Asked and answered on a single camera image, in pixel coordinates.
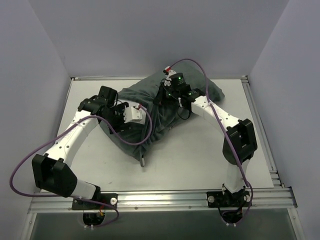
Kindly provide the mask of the zebra and green pillowcase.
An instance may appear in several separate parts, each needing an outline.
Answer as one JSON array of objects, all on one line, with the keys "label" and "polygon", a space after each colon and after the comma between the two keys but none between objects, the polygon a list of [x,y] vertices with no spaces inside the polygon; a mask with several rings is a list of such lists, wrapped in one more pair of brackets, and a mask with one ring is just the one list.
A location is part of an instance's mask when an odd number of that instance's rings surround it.
[{"label": "zebra and green pillowcase", "polygon": [[[200,89],[205,93],[205,77],[194,66],[184,61],[174,65],[173,70],[177,73],[183,73],[185,81],[187,84],[190,84],[191,89]],[[118,148],[139,162],[144,161],[144,155],[151,149],[155,142],[161,140],[171,128],[183,122],[183,119],[181,119],[178,114],[183,118],[187,118],[189,115],[189,111],[179,108],[178,103],[166,106],[157,106],[153,104],[153,100],[158,93],[159,85],[164,76],[165,75],[160,70],[128,88],[123,88],[119,92],[120,100],[128,102],[130,106],[134,106],[137,103],[142,104],[150,114],[153,129],[146,142],[141,145],[128,145],[122,142],[114,134],[111,134],[112,132],[106,123],[101,122],[99,124],[103,132]],[[225,98],[223,91],[212,81],[209,81],[208,83],[208,95],[210,100],[215,103],[220,102]],[[118,133],[126,142],[141,142],[149,133],[150,124],[148,117],[147,125],[145,125],[144,122],[142,122],[142,124],[133,122],[131,126],[132,127],[129,130]]]}]

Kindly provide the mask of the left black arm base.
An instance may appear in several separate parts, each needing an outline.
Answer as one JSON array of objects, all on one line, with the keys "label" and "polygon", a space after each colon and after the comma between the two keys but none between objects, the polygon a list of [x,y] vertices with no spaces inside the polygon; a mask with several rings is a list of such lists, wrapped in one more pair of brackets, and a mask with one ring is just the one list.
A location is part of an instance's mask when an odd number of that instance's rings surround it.
[{"label": "left black arm base", "polygon": [[[73,211],[82,211],[81,220],[85,227],[92,229],[104,227],[119,219],[120,213],[117,209],[118,204],[117,193],[101,193],[100,196],[91,200],[74,198],[71,209]],[[115,217],[107,219],[106,211],[114,211]]]}]

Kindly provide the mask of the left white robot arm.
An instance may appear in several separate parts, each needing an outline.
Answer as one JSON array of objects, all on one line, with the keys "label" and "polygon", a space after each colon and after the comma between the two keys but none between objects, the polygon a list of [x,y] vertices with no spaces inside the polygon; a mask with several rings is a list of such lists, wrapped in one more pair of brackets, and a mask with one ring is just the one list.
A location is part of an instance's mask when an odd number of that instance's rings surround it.
[{"label": "left white robot arm", "polygon": [[32,170],[39,189],[65,198],[82,198],[90,210],[100,206],[100,187],[80,180],[71,166],[86,138],[102,120],[109,122],[110,132],[125,131],[130,122],[140,120],[142,115],[135,106],[128,102],[115,105],[117,96],[116,90],[102,86],[97,95],[84,99],[62,137],[45,154],[33,157]]}]

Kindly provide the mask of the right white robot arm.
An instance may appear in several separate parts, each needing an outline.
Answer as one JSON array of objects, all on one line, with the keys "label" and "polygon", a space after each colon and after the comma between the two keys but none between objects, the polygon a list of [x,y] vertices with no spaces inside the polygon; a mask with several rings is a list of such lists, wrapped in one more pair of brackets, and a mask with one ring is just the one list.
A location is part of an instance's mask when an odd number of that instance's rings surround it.
[{"label": "right white robot arm", "polygon": [[241,120],[229,114],[202,90],[192,89],[181,72],[168,69],[163,73],[165,78],[161,80],[153,103],[158,106],[177,105],[202,117],[224,136],[222,154],[228,166],[226,180],[222,185],[222,200],[225,205],[234,206],[240,201],[239,192],[247,186],[246,170],[258,148],[253,123],[249,119]]}]

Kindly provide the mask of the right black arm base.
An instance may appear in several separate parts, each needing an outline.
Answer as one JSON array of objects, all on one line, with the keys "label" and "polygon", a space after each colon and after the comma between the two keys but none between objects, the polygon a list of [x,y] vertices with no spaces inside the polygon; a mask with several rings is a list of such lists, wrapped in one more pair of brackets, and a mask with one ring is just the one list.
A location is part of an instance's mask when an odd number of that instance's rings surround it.
[{"label": "right black arm base", "polygon": [[243,208],[250,208],[252,200],[250,193],[244,188],[238,192],[207,191],[207,206],[218,210],[220,217],[227,226],[236,226],[244,216]]}]

